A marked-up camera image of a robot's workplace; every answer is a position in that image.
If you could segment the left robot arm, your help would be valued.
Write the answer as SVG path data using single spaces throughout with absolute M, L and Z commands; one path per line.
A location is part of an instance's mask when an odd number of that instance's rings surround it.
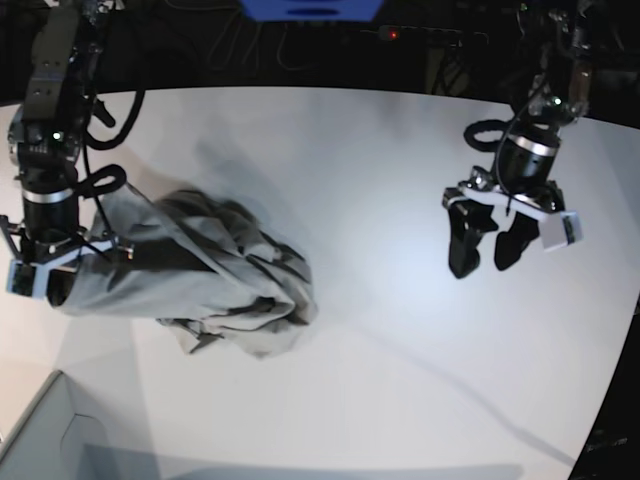
M 532 1 L 520 7 L 518 23 L 527 62 L 513 80 L 509 120 L 468 125 L 465 142 L 492 155 L 490 168 L 475 166 L 467 179 L 443 192 L 450 241 L 448 266 L 464 279 L 480 264 L 478 247 L 497 235 L 494 264 L 505 271 L 539 240 L 547 251 L 583 238 L 577 212 L 550 179 L 563 128 L 586 115 L 593 76 L 591 47 L 579 2 L 565 7 Z

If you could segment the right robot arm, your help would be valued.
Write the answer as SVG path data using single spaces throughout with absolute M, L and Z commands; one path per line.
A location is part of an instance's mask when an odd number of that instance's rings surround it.
M 137 86 L 129 114 L 118 134 L 100 141 L 88 127 L 98 118 L 112 128 L 115 120 L 97 97 L 96 76 L 108 26 L 118 1 L 61 1 L 51 7 L 33 49 L 33 72 L 24 101 L 9 127 L 9 157 L 17 167 L 24 218 L 1 219 L 1 232 L 13 258 L 10 286 L 33 296 L 37 283 L 71 266 L 84 255 L 110 259 L 118 240 L 108 229 L 89 238 L 79 223 L 79 202 L 98 202 L 127 182 L 125 171 L 108 165 L 78 176 L 77 161 L 89 150 L 121 145 L 140 113 L 145 88 Z

